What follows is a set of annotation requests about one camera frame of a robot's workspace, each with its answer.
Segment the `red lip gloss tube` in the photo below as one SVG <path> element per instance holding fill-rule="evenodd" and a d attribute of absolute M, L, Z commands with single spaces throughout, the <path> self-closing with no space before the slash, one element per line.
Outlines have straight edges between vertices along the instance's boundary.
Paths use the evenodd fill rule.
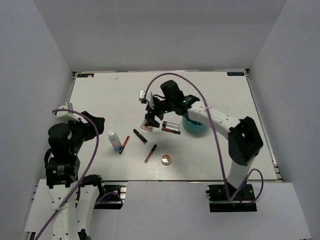
<path fill-rule="evenodd" d="M 130 136 L 128 135 L 128 136 L 126 137 L 126 139 L 125 139 L 125 141 L 124 141 L 123 145 L 121 146 L 121 148 L 120 148 L 119 152 L 118 152 L 120 155 L 123 153 L 123 151 L 124 151 L 124 149 L 125 149 L 126 145 L 128 144 L 129 139 L 130 139 Z"/>

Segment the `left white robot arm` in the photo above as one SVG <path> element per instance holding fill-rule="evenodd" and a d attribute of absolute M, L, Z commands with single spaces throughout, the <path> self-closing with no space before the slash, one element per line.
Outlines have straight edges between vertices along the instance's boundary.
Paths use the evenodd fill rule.
<path fill-rule="evenodd" d="M 94 205 L 105 196 L 106 187 L 100 175 L 79 176 L 78 153 L 84 142 L 99 140 L 105 119 L 68 108 L 53 113 L 59 123 L 48 130 L 50 148 L 44 157 L 53 214 L 32 238 L 40 239 L 52 224 L 53 240 L 88 240 Z"/>

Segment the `white lotion bottle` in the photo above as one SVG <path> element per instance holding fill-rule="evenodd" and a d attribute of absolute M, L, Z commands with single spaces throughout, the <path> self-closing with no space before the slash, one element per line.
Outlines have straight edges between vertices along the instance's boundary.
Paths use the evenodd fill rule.
<path fill-rule="evenodd" d="M 109 130 L 107 133 L 108 139 L 115 151 L 119 151 L 122 147 L 122 143 L 118 134 L 114 130 Z"/>

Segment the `black squeeze tube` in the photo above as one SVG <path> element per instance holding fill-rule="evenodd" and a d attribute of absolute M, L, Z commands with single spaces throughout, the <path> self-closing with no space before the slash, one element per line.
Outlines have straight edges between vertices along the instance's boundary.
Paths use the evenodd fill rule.
<path fill-rule="evenodd" d="M 148 140 L 138 130 L 133 129 L 133 132 L 144 144 L 148 142 Z"/>

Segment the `brown lip gloss tube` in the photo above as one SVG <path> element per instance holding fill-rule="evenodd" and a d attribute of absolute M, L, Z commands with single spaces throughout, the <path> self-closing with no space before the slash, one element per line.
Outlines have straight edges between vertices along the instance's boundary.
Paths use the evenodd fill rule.
<path fill-rule="evenodd" d="M 156 148 L 157 148 L 157 145 L 155 144 L 155 145 L 151 148 L 151 150 L 150 150 L 150 152 L 148 153 L 147 157 L 145 158 L 145 160 L 144 160 L 145 163 L 147 163 L 147 162 L 150 160 L 150 158 L 151 158 L 151 156 L 153 155 L 153 153 L 154 153 L 154 151 L 155 151 Z"/>

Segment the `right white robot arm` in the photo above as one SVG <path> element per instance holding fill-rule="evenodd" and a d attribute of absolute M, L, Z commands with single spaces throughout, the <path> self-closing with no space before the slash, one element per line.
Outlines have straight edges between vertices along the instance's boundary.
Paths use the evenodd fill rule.
<path fill-rule="evenodd" d="M 140 102 L 146 104 L 146 125 L 158 128 L 155 118 L 174 112 L 188 120 L 199 122 L 222 135 L 228 141 L 228 154 L 232 160 L 226 178 L 226 195 L 236 200 L 244 193 L 244 183 L 250 167 L 263 147 L 262 137 L 255 121 L 247 116 L 243 119 L 228 116 L 209 108 L 204 100 L 194 95 L 184 95 L 177 83 L 168 80 L 160 86 L 164 97 L 159 99 L 150 91 L 140 92 Z"/>

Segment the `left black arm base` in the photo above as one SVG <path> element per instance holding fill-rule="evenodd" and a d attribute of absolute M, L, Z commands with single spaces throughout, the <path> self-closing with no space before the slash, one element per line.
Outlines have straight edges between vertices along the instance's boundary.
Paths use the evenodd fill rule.
<path fill-rule="evenodd" d="M 104 182 L 104 194 L 97 198 L 95 210 L 120 210 L 125 202 L 126 182 Z"/>

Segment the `dark red lip gloss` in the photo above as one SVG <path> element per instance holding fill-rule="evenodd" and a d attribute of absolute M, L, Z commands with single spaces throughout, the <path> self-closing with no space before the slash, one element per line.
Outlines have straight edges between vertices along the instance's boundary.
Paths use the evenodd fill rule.
<path fill-rule="evenodd" d="M 166 132 L 166 133 L 171 133 L 171 134 L 176 134 L 176 135 L 180 135 L 180 134 L 181 134 L 180 131 L 174 130 L 174 129 L 162 128 L 161 130 L 162 130 L 163 132 Z"/>

